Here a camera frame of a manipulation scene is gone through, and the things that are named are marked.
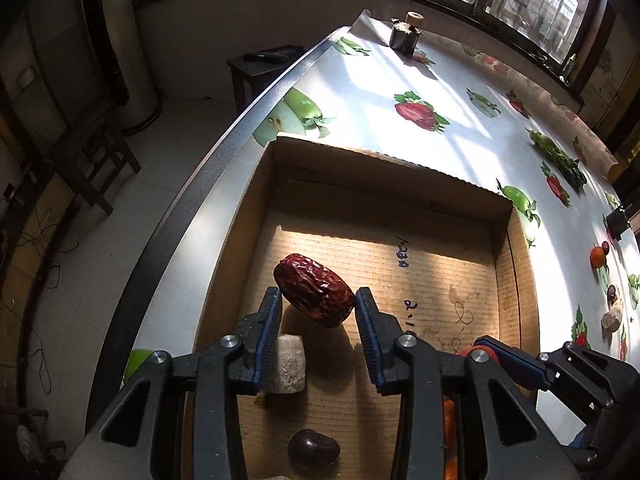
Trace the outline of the beige cake cylinder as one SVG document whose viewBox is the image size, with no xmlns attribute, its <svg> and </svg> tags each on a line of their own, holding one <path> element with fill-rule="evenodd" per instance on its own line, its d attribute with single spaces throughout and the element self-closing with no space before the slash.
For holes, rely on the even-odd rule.
<svg viewBox="0 0 640 480">
<path fill-rule="evenodd" d="M 284 334 L 277 338 L 273 361 L 262 386 L 264 393 L 294 394 L 306 387 L 306 354 L 303 338 Z"/>
</svg>

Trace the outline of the small black plant pot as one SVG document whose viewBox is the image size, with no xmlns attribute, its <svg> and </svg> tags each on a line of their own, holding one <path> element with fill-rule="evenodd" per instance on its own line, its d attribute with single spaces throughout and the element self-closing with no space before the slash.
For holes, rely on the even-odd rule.
<svg viewBox="0 0 640 480">
<path fill-rule="evenodd" d="M 613 240 L 619 242 L 623 232 L 630 229 L 629 220 L 624 206 L 618 206 L 605 217 L 605 224 Z"/>
</svg>

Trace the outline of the dark purple plum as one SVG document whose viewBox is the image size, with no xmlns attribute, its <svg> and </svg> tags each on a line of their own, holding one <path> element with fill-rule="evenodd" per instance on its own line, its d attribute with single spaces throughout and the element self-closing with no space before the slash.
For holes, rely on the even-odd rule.
<svg viewBox="0 0 640 480">
<path fill-rule="evenodd" d="M 341 445 L 332 437 L 312 429 L 302 429 L 288 441 L 288 457 L 294 467 L 306 470 L 326 470 L 340 458 Z"/>
</svg>

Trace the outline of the wrinkled red date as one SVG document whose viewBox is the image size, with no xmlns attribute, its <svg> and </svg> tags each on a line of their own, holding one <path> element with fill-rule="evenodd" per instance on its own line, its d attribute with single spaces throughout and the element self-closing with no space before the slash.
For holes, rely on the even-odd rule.
<svg viewBox="0 0 640 480">
<path fill-rule="evenodd" d="M 356 306 L 355 294 L 339 275 L 304 255 L 287 255 L 273 277 L 285 299 L 324 328 L 340 326 Z"/>
</svg>

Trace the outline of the white tower air conditioner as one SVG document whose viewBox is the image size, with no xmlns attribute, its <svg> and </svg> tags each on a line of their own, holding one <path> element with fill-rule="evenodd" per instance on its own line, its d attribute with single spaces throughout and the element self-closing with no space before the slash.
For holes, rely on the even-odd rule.
<svg viewBox="0 0 640 480">
<path fill-rule="evenodd" d="M 118 118 L 130 132 L 152 124 L 162 111 L 140 41 L 132 0 L 102 0 L 108 36 L 128 91 L 128 101 L 119 107 Z"/>
</svg>

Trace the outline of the far orange tangerine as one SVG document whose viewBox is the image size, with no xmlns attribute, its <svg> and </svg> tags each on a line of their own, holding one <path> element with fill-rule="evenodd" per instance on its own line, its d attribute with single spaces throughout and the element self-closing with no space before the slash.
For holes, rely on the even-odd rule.
<svg viewBox="0 0 640 480">
<path fill-rule="evenodd" d="M 589 254 L 590 266 L 594 269 L 601 269 L 606 263 L 606 252 L 601 246 L 593 246 Z"/>
</svg>

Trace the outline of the dark side table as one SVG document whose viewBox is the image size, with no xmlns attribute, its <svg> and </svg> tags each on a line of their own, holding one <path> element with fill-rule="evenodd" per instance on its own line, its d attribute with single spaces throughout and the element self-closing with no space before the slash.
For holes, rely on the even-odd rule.
<svg viewBox="0 0 640 480">
<path fill-rule="evenodd" d="M 250 102 L 246 97 L 245 86 L 250 88 L 252 99 L 256 99 L 305 52 L 302 46 L 287 44 L 282 47 L 247 52 L 228 60 L 236 112 L 242 114 Z"/>
</svg>

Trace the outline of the small dark date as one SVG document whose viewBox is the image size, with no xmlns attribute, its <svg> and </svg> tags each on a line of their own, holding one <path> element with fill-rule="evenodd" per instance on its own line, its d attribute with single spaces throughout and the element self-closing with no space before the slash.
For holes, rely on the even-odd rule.
<svg viewBox="0 0 640 480">
<path fill-rule="evenodd" d="M 608 286 L 608 289 L 606 290 L 606 299 L 608 300 L 609 306 L 612 306 L 616 303 L 618 299 L 618 293 L 615 285 Z"/>
</svg>

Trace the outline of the green leafy vegetable bundle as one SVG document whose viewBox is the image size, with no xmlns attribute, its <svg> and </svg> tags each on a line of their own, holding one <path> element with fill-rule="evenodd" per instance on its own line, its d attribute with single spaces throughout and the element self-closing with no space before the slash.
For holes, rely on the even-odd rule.
<svg viewBox="0 0 640 480">
<path fill-rule="evenodd" d="M 587 179 L 579 168 L 579 160 L 571 158 L 550 136 L 529 128 L 527 128 L 527 133 L 536 148 L 560 170 L 560 173 L 565 180 L 567 180 L 567 183 L 574 188 L 575 191 L 582 192 L 582 189 L 587 183 Z"/>
</svg>

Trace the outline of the green glass bottle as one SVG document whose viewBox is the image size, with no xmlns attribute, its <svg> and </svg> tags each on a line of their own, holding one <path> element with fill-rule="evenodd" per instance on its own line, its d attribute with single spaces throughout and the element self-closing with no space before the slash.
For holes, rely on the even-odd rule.
<svg viewBox="0 0 640 480">
<path fill-rule="evenodd" d="M 570 73 L 573 70 L 573 67 L 575 65 L 576 62 L 576 54 L 573 53 L 565 62 L 564 66 L 563 66 L 563 70 L 562 70 L 562 77 L 564 79 L 567 79 L 568 76 L 570 76 Z"/>
</svg>

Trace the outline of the dark clamp with round knob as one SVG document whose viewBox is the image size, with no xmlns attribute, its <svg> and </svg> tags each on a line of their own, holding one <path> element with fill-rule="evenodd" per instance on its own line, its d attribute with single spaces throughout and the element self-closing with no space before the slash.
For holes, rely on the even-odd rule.
<svg viewBox="0 0 640 480">
<path fill-rule="evenodd" d="M 406 58 L 411 58 L 422 34 L 421 26 L 424 16 L 410 11 L 403 20 L 392 19 L 392 33 L 390 34 L 390 48 Z"/>
</svg>

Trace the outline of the orange tangerine two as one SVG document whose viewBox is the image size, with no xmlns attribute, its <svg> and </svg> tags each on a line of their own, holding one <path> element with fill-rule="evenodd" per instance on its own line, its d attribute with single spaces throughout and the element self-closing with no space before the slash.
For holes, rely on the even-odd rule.
<svg viewBox="0 0 640 480">
<path fill-rule="evenodd" d="M 454 454 L 447 454 L 445 457 L 445 480 L 458 480 L 458 458 Z"/>
</svg>

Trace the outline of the orange tangerine one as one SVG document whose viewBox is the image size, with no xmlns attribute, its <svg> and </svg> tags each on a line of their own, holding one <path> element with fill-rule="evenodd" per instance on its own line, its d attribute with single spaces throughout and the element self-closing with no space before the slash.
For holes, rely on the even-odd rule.
<svg viewBox="0 0 640 480">
<path fill-rule="evenodd" d="M 457 446 L 457 424 L 456 424 L 456 404 L 453 400 L 447 399 L 442 404 L 444 412 L 444 436 L 448 450 Z"/>
</svg>

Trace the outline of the fruit print tablecloth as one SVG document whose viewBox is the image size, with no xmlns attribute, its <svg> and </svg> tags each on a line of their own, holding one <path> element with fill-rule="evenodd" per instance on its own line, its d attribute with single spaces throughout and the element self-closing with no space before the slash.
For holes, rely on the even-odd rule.
<svg viewBox="0 0 640 480">
<path fill-rule="evenodd" d="M 268 141 L 280 133 L 360 148 L 432 168 L 514 203 L 532 254 L 541 342 L 573 339 L 622 360 L 639 361 L 639 248 L 631 233 L 613 240 L 605 217 L 618 205 L 608 182 L 614 160 L 572 112 L 513 68 L 435 34 L 418 57 L 390 50 L 390 25 L 359 15 L 332 32 L 237 119 L 208 153 L 184 192 L 188 209 L 169 259 L 143 301 L 137 349 L 188 352 L 222 242 Z M 587 183 L 572 188 L 529 139 L 527 128 L 559 145 Z M 593 246 L 610 244 L 594 270 Z M 615 285 L 623 323 L 605 333 L 601 318 Z"/>
</svg>

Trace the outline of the shallow cardboard box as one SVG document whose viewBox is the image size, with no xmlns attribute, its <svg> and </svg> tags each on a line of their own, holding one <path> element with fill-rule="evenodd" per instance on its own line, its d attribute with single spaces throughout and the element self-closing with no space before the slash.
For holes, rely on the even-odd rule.
<svg viewBox="0 0 640 480">
<path fill-rule="evenodd" d="M 280 136 L 250 176 L 209 283 L 194 346 L 203 349 L 256 311 L 287 255 L 314 259 L 435 349 L 484 335 L 536 352 L 539 321 L 528 245 L 513 205 L 495 192 L 388 156 Z M 306 386 L 240 396 L 247 473 L 302 472 L 296 431 L 340 444 L 329 479 L 390 476 L 400 401 L 371 384 L 353 318 L 324 328 L 285 306 L 281 330 L 301 336 Z"/>
</svg>

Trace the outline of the wooden chair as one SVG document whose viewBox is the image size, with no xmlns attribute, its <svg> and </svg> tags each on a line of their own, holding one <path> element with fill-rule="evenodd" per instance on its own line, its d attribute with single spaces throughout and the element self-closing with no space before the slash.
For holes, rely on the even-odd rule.
<svg viewBox="0 0 640 480">
<path fill-rule="evenodd" d="M 108 216 L 114 211 L 105 197 L 110 186 L 126 167 L 135 174 L 141 170 L 112 108 L 104 103 L 80 114 L 47 149 L 46 157 L 77 195 Z"/>
</svg>

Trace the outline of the red cherry tomato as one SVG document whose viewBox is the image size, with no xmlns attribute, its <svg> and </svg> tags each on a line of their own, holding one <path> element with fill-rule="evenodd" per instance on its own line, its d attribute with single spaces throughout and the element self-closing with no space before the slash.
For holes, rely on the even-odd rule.
<svg viewBox="0 0 640 480">
<path fill-rule="evenodd" d="M 459 352 L 459 356 L 470 358 L 477 363 L 494 362 L 500 364 L 497 353 L 485 346 L 484 344 L 474 344 L 474 346 L 465 348 Z"/>
</svg>

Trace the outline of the beige cake chunk large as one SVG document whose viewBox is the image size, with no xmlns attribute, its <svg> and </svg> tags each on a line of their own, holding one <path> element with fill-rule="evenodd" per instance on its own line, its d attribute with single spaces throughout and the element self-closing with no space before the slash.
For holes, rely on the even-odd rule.
<svg viewBox="0 0 640 480">
<path fill-rule="evenodd" d="M 602 330 L 608 334 L 617 332 L 622 323 L 623 310 L 619 306 L 610 307 L 601 318 Z"/>
</svg>

